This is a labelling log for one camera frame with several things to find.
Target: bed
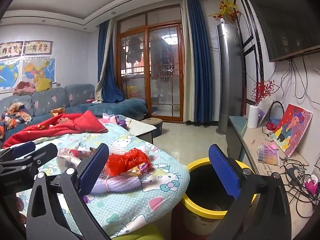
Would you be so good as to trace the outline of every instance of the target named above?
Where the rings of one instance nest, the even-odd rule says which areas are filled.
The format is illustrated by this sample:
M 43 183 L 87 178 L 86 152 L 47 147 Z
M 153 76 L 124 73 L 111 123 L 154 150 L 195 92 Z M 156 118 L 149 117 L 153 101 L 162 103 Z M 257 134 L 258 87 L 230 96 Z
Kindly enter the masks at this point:
M 107 133 L 66 134 L 60 137 L 43 137 L 34 140 L 36 149 L 49 143 L 57 148 L 78 150 L 97 148 L 100 143 L 110 145 L 117 141 L 126 150 L 146 145 L 153 169 L 140 177 L 141 187 L 126 193 L 103 193 L 87 195 L 85 201 L 95 219 L 111 237 L 122 236 L 158 220 L 181 200 L 190 175 L 186 166 L 180 164 L 166 152 L 145 142 L 127 130 L 113 123 L 104 124 Z M 60 174 L 53 159 L 39 168 L 47 175 Z M 27 215 L 31 189 L 17 194 L 24 202 L 23 214 Z M 72 231 L 81 234 L 77 228 L 63 195 L 58 195 L 66 220 Z

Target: sliding glass door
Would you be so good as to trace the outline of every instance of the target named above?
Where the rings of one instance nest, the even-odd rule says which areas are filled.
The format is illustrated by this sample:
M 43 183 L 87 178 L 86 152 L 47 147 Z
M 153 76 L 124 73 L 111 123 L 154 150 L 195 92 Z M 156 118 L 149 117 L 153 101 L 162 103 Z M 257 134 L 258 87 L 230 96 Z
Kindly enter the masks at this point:
M 148 116 L 183 118 L 180 23 L 126 31 L 118 36 L 117 80 L 128 99 L 147 102 Z

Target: wall-mounted tv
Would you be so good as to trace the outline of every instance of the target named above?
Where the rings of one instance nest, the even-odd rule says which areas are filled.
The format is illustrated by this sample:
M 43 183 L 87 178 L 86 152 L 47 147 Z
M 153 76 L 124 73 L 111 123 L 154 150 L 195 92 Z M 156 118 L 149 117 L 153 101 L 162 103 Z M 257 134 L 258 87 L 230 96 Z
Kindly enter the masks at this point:
M 250 0 L 270 62 L 320 52 L 320 0 Z

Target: white vase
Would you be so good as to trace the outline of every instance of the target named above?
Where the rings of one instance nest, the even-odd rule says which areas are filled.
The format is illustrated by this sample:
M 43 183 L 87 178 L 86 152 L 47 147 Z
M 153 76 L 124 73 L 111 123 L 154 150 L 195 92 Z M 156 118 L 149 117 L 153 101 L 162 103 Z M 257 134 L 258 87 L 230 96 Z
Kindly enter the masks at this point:
M 248 117 L 247 127 L 249 127 L 249 128 L 257 128 L 258 117 L 259 117 L 259 107 L 251 105 L 249 107 L 249 117 Z

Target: blue sofa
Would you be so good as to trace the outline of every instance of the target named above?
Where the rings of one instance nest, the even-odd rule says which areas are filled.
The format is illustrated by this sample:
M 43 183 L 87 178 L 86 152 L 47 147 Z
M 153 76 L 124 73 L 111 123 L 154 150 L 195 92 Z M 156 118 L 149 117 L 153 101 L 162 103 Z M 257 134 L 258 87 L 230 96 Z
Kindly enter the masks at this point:
M 126 99 L 119 103 L 86 103 L 86 100 L 93 97 L 94 86 L 92 84 L 68 85 L 65 88 L 57 87 L 35 92 L 31 96 L 9 96 L 0 100 L 0 111 L 5 111 L 11 103 L 22 102 L 32 116 L 29 125 L 49 119 L 50 111 L 60 107 L 65 108 L 66 114 L 84 113 L 89 110 L 96 116 L 102 116 L 103 113 L 122 114 L 136 120 L 142 120 L 143 115 L 148 112 L 146 102 L 142 99 Z M 16 128 L 8 130 L 1 142 L 3 143 L 11 135 L 24 128 L 25 124 L 19 124 Z

